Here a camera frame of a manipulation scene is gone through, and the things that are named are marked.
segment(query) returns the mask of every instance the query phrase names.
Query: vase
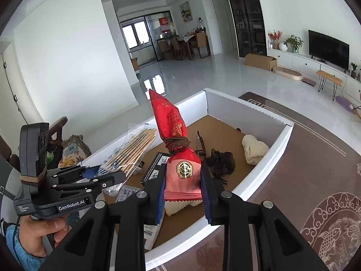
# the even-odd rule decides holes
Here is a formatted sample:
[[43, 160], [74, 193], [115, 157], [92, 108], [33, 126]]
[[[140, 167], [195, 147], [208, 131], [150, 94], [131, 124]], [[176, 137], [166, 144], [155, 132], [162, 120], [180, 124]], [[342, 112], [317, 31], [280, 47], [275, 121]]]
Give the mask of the vase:
[[287, 45], [286, 45], [286, 43], [285, 42], [281, 42], [281, 43], [279, 43], [278, 44], [278, 48], [281, 50], [281, 51], [287, 51]]

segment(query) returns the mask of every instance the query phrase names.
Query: floral cushion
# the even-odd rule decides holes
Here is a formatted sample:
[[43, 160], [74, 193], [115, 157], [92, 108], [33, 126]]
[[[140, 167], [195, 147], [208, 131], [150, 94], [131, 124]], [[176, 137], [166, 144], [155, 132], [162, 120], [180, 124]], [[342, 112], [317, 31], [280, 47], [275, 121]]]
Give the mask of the floral cushion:
[[58, 168], [78, 164], [91, 155], [89, 147], [83, 142], [83, 136], [72, 135], [62, 144], [63, 154]]

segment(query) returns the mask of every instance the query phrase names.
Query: carpet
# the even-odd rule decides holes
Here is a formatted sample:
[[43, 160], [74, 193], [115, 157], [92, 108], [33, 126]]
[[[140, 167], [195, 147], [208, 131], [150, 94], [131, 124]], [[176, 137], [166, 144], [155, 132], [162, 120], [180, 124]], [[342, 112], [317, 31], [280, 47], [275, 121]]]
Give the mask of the carpet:
[[[295, 123], [285, 153], [249, 201], [272, 201], [329, 270], [342, 271], [361, 243], [361, 156], [283, 105], [251, 92], [240, 98]], [[223, 227], [219, 227], [158, 269], [219, 271], [222, 261]]]

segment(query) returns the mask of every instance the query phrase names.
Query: human hand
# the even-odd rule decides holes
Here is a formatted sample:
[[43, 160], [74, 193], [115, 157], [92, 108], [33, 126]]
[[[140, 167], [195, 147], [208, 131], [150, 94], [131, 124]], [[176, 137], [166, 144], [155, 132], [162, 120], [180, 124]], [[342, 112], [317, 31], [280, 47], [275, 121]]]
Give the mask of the human hand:
[[54, 234], [54, 246], [57, 247], [69, 232], [65, 222], [66, 217], [52, 220], [32, 220], [31, 216], [23, 216], [20, 220], [19, 241], [29, 254], [36, 257], [46, 257], [42, 236]]

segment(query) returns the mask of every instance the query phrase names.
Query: white box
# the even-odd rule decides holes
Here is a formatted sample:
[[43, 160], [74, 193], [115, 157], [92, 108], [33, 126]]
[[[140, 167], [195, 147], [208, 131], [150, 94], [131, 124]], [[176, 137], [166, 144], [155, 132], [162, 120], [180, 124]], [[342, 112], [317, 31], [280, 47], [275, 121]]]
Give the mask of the white box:
[[[210, 115], [233, 128], [240, 128], [244, 134], [254, 135], [270, 147], [259, 164], [232, 191], [245, 201], [262, 184], [283, 155], [294, 124], [264, 108], [208, 88], [181, 101], [176, 104], [176, 107], [187, 126], [206, 115]], [[156, 125], [155, 118], [146, 120], [146, 123]], [[84, 160], [82, 165], [102, 164], [116, 148], [122, 145], [125, 136], [126, 134], [123, 134], [95, 152]], [[160, 143], [162, 140], [158, 136], [151, 148]], [[151, 270], [175, 258], [199, 243], [217, 228], [218, 226], [208, 225], [205, 217], [202, 217], [169, 241], [147, 252], [145, 255], [146, 270]]]

